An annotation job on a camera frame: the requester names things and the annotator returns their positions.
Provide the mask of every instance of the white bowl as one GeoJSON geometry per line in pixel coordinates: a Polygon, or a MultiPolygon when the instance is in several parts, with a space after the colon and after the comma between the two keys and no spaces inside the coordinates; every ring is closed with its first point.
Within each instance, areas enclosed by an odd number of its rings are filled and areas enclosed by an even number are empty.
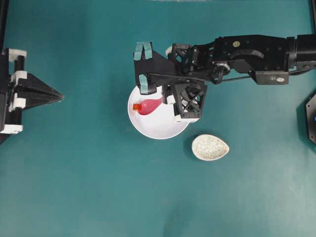
{"type": "Polygon", "coordinates": [[[192,142],[193,154],[205,161],[217,160],[229,152],[229,146],[220,138],[203,134],[192,142]]]}
{"type": "Polygon", "coordinates": [[[189,122],[176,122],[174,120],[173,105],[161,104],[149,115],[140,115],[133,110],[135,103],[140,103],[146,99],[159,99],[160,97],[161,87],[157,88],[155,94],[141,95],[136,86],[129,96],[127,111],[130,121],[140,133],[153,139],[168,139],[180,134],[189,125],[189,122]]]}

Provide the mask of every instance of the green tape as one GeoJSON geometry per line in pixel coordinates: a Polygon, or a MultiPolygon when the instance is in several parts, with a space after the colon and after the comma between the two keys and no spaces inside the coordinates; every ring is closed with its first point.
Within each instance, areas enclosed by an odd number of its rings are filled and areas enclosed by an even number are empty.
{"type": "Polygon", "coordinates": [[[143,42],[137,42],[135,52],[134,52],[134,60],[139,61],[142,58],[143,51],[143,42]]]}
{"type": "Polygon", "coordinates": [[[149,59],[153,57],[152,52],[152,46],[150,45],[150,42],[143,42],[144,44],[144,50],[145,50],[145,58],[149,59]]]}
{"type": "Polygon", "coordinates": [[[148,94],[148,82],[147,77],[144,74],[139,75],[140,93],[148,94]]]}

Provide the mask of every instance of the red bottle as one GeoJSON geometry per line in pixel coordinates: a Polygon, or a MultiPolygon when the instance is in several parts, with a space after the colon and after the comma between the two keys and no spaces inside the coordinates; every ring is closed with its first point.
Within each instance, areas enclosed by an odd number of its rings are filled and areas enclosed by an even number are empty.
{"type": "Polygon", "coordinates": [[[147,99],[140,104],[133,104],[133,110],[136,110],[140,115],[148,115],[152,113],[162,103],[162,97],[160,99],[147,99]]]}

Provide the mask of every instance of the small speckled dish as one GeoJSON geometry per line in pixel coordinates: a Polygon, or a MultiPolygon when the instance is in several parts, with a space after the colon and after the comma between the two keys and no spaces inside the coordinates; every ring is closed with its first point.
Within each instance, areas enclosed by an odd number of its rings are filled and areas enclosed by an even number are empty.
{"type": "Polygon", "coordinates": [[[213,161],[222,158],[229,152],[229,146],[220,138],[203,134],[192,142],[193,154],[205,161],[213,161]]]}

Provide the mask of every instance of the teal table surface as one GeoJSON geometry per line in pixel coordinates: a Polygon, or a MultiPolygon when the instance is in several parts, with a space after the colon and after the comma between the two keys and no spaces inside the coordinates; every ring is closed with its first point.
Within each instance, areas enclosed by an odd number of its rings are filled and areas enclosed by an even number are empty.
{"type": "Polygon", "coordinates": [[[308,0],[12,0],[5,47],[65,95],[23,113],[0,147],[1,237],[316,236],[316,152],[304,103],[316,73],[286,86],[209,84],[203,118],[152,140],[130,123],[137,41],[155,51],[219,36],[311,34],[308,0]],[[230,146],[215,162],[191,142],[230,146]]]}

